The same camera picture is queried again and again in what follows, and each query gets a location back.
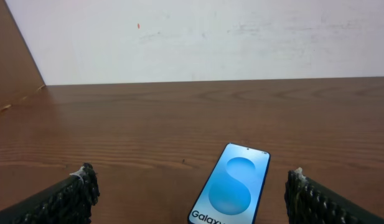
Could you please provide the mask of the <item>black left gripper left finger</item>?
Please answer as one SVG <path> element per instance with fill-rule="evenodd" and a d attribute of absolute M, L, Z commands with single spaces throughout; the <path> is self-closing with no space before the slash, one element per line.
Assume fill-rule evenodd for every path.
<path fill-rule="evenodd" d="M 90 224 L 100 191 L 89 163 L 49 188 L 0 211 L 0 223 Z"/>

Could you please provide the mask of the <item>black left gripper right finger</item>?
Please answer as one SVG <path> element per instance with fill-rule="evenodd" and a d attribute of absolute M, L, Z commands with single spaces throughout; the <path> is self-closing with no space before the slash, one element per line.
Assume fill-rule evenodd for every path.
<path fill-rule="evenodd" d="M 384 219 L 305 176 L 288 172 L 284 199 L 289 224 L 384 224 Z"/>

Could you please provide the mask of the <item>blue Galaxy smartphone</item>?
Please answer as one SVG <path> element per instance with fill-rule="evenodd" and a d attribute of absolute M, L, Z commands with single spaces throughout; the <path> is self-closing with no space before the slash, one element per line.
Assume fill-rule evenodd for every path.
<path fill-rule="evenodd" d="M 228 143 L 192 206 L 193 224 L 253 224 L 271 155 Z"/>

